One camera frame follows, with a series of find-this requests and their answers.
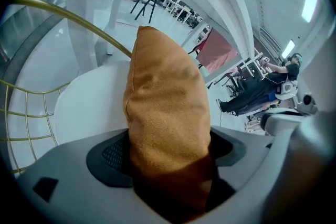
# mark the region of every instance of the black shirt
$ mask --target black shirt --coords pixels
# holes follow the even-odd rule
[[[291,63],[290,65],[287,65],[286,68],[288,70],[288,73],[272,72],[266,75],[266,78],[274,83],[282,83],[286,81],[287,76],[289,80],[296,80],[300,72],[299,66],[296,63]]]

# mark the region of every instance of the red cloth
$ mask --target red cloth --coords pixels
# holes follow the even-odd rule
[[[207,39],[202,41],[201,52],[196,59],[209,71],[214,72],[222,67],[227,61],[237,56],[237,51],[229,42],[214,28],[209,33]]]

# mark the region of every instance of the brown fabric cushion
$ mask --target brown fabric cushion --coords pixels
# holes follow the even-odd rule
[[[214,168],[205,84],[190,56],[153,27],[139,27],[123,104],[136,193],[173,223],[204,214]]]

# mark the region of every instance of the person wearing black clothes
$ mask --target person wearing black clothes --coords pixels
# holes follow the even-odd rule
[[[290,64],[284,67],[273,65],[264,59],[260,61],[260,64],[269,67],[273,72],[228,102],[222,102],[217,99],[217,104],[222,112],[237,111],[252,103],[256,98],[272,93],[280,84],[287,80],[287,76],[289,80],[296,80],[300,72],[302,57],[294,55],[290,60]]]

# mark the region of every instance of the floor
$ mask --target floor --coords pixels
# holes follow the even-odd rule
[[[146,9],[144,16],[141,15],[137,20],[134,20],[142,4],[139,3],[134,12],[130,14],[135,4],[132,0],[122,0],[115,30],[106,29],[111,3],[111,0],[97,0],[94,24],[101,29],[105,29],[113,38],[122,43],[130,51],[133,48],[137,28],[140,25],[153,26],[171,37],[178,44],[181,44],[192,30],[187,24],[176,21],[171,14],[159,6],[155,8],[150,24],[148,23],[151,12],[150,7]],[[97,40],[97,44],[103,42],[100,39]],[[190,40],[184,49],[190,51],[195,45],[195,40]],[[127,60],[127,57],[118,51],[114,51],[112,56],[103,54],[101,60],[101,64],[107,64],[113,61]],[[64,19],[58,23],[33,50],[18,76],[16,85],[31,91],[48,91],[73,80],[79,75],[79,67],[71,47],[67,20]],[[221,82],[215,86],[211,86],[211,88],[207,90],[211,124],[244,131],[244,123],[246,122],[245,116],[235,117],[221,113],[217,106],[217,98],[223,101],[230,99],[227,88],[221,87],[222,84]],[[53,113],[58,96],[58,92],[46,95],[48,113]],[[24,92],[18,90],[13,91],[9,110],[25,113]],[[42,95],[28,95],[27,113],[32,115],[45,114]],[[53,116],[49,118],[51,128],[54,131]],[[28,119],[28,126],[31,137],[40,137],[50,134],[45,118]],[[25,117],[9,115],[8,128],[12,138],[27,137]],[[55,144],[51,137],[32,141],[32,147],[34,148],[37,158],[44,155],[54,146]],[[34,162],[28,141],[13,142],[12,147],[19,167],[25,167]]]

